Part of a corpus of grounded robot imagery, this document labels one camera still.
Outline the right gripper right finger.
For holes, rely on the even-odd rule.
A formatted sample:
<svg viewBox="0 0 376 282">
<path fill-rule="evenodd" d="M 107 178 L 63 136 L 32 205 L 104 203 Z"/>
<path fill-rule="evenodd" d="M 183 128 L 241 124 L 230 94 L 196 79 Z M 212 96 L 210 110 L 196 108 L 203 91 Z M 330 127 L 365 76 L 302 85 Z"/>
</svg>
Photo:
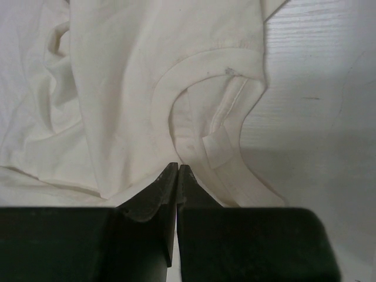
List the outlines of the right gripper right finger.
<svg viewBox="0 0 376 282">
<path fill-rule="evenodd" d="M 223 207 L 187 165 L 179 170 L 177 237 L 183 281 L 341 280 L 312 211 Z"/>
</svg>

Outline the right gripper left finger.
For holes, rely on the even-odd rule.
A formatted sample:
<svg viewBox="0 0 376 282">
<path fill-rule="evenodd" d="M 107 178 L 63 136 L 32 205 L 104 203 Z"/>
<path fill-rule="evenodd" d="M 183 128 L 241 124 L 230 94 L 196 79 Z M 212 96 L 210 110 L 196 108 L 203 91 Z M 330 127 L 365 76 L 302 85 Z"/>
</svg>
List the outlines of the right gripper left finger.
<svg viewBox="0 0 376 282">
<path fill-rule="evenodd" d="M 4 207 L 2 281 L 165 281 L 179 167 L 118 207 Z"/>
</svg>

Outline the white t-shirt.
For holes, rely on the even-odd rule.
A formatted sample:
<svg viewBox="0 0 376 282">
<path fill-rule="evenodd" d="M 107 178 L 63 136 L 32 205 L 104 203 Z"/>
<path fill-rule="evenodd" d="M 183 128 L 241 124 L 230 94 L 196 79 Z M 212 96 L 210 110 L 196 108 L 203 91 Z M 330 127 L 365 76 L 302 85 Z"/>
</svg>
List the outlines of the white t-shirt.
<svg viewBox="0 0 376 282">
<path fill-rule="evenodd" d="M 2 1 L 1 205 L 117 206 L 169 164 L 282 206 L 244 164 L 281 1 Z"/>
</svg>

